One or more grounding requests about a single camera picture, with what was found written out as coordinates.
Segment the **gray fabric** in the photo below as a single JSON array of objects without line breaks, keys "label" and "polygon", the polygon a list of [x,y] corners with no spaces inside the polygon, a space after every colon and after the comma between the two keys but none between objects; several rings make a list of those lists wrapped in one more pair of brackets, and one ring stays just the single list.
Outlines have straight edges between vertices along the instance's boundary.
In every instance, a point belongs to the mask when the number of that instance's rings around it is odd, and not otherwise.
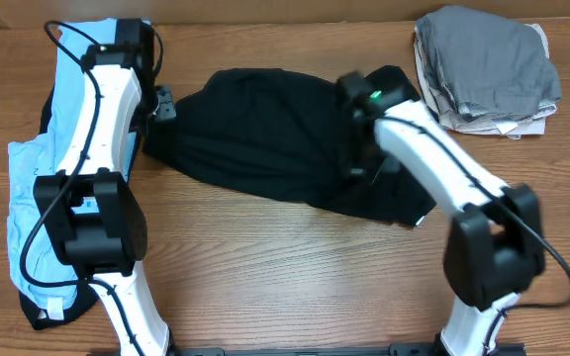
[{"label": "gray fabric", "polygon": [[541,39],[524,24],[446,6],[417,27],[430,63],[425,78],[448,96],[452,109],[463,108],[466,120],[472,113],[534,115],[562,97]]}]

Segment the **wooden floor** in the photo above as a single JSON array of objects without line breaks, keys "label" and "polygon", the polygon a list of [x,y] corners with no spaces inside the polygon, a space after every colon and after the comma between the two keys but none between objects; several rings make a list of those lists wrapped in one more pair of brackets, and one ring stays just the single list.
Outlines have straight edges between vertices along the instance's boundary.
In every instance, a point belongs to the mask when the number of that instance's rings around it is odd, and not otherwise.
[{"label": "wooden floor", "polygon": [[[542,203],[544,231],[570,263],[570,20],[539,22],[564,99],[546,135],[515,141],[456,134],[510,184]],[[218,69],[281,67],[329,80],[400,65],[415,80],[413,23],[160,27],[158,83],[176,98]],[[42,31],[0,31],[0,355],[84,355],[117,348],[102,306],[77,322],[33,331],[9,278],[7,143],[37,134],[53,83],[55,47]],[[430,341],[452,293],[441,269],[447,221],[435,209],[413,230],[272,202],[187,178],[141,154],[132,189],[149,228],[146,276],[180,347],[386,346]],[[565,298],[552,261],[523,299]],[[529,355],[570,355],[570,309],[517,311],[501,339]]]}]

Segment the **white leg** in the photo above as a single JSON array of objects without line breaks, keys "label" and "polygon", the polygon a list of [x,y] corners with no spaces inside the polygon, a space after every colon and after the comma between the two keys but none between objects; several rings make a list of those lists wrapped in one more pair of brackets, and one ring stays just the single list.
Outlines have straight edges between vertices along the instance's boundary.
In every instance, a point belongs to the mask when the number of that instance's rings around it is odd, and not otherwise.
[{"label": "white leg", "polygon": [[[94,275],[94,279],[114,286],[125,309],[129,326],[144,355],[165,356],[170,332],[168,325],[161,319],[153,303],[146,283],[143,263],[137,261],[134,266],[134,273],[129,277],[123,277],[120,273],[99,273]],[[116,329],[116,333],[118,333],[120,354],[122,356],[138,356],[136,348],[129,342],[127,331],[113,298],[107,294],[107,290],[102,286],[91,286],[105,305],[109,318]]]},{"label": "white leg", "polygon": [[[518,293],[510,293],[493,302],[492,307],[484,311],[468,307],[456,297],[452,316],[441,332],[441,343],[450,356],[482,356],[485,338],[499,310],[514,305],[520,297]],[[496,335],[502,324],[501,318],[490,339],[490,352],[496,347]]]}]

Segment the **blue fabric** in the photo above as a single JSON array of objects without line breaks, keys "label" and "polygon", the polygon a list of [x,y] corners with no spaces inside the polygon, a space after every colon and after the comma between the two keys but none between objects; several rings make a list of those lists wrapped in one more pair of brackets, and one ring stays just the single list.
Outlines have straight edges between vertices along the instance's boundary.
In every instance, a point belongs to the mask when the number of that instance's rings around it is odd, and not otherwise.
[{"label": "blue fabric", "polygon": [[[116,33],[116,20],[71,24],[85,32],[100,44],[112,44]],[[90,42],[77,33],[61,29],[60,42],[74,55],[85,53]],[[63,308],[68,309],[76,298],[76,288],[39,288],[30,285],[21,275],[19,258],[30,230],[40,217],[33,198],[35,179],[40,175],[52,175],[67,152],[76,122],[82,107],[84,95],[83,74],[80,67],[67,54],[58,50],[56,56],[56,78],[51,104],[51,119],[47,132],[35,139],[8,144],[10,205],[8,216],[8,258],[10,278],[17,288],[39,308],[46,309],[49,297],[63,298]],[[125,172],[133,154],[136,134],[129,134],[125,159]],[[40,281],[58,282],[76,279],[71,266],[58,262],[49,243],[46,229],[42,227],[28,254],[28,272]]]}]

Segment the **black fabric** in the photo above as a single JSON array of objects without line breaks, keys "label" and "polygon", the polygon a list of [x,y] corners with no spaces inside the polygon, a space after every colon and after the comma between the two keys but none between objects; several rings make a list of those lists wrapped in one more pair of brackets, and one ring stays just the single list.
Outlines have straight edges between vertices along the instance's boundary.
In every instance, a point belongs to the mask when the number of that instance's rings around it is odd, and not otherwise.
[{"label": "black fabric", "polygon": [[[49,120],[51,119],[51,100],[54,95],[52,87],[47,97],[46,103],[41,110],[41,123],[39,125],[39,134],[45,134],[48,131]],[[78,319],[98,301],[98,295],[89,286],[76,287],[76,299],[69,309],[63,311],[63,320],[51,320],[49,318],[39,319],[41,309],[37,307],[25,294],[19,292],[19,302],[21,310],[26,315],[30,325],[34,330],[43,330],[49,327],[57,327],[65,325]]]},{"label": "black fabric", "polygon": [[[367,77],[410,83],[394,66]],[[352,118],[334,85],[281,69],[231,69],[176,103],[143,152],[202,182],[354,217],[414,225],[434,201],[404,167],[371,184],[346,178]]]}]

